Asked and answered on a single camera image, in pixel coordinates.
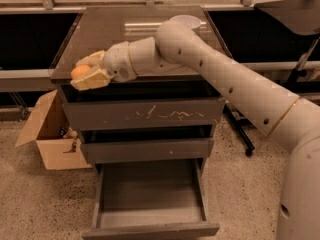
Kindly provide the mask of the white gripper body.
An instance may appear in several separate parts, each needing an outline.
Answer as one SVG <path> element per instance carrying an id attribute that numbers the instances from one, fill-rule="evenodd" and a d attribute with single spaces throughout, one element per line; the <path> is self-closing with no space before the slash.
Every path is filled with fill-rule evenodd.
<path id="1" fill-rule="evenodd" d="M 137 77 L 130 60 L 127 41 L 108 49 L 103 57 L 103 65 L 114 81 L 127 82 Z"/>

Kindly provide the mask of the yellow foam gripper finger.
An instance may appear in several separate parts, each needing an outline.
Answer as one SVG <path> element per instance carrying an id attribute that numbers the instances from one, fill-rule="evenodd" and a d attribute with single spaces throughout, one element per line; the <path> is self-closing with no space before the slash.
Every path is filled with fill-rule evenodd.
<path id="1" fill-rule="evenodd" d="M 105 55 L 105 51 L 104 50 L 97 51 L 95 53 L 92 53 L 92 54 L 80 59 L 76 63 L 76 65 L 77 66 L 86 65 L 86 66 L 89 66 L 89 67 L 94 67 L 94 66 L 102 67 L 103 66 L 104 55 Z"/>
<path id="2" fill-rule="evenodd" d="M 71 80 L 71 85 L 79 90 L 97 89 L 107 86 L 111 81 L 109 74 L 100 68 L 90 68 L 83 76 Z"/>

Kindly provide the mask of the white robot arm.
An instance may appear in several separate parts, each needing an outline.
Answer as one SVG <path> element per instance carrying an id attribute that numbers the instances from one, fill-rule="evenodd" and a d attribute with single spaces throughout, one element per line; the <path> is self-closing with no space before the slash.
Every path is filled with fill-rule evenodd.
<path id="1" fill-rule="evenodd" d="M 258 130 L 290 153 L 277 240 L 320 240 L 320 107 L 211 48 L 186 25 L 165 21 L 154 36 L 123 42 L 76 63 L 71 85 L 97 89 L 184 64 L 198 72 Z"/>

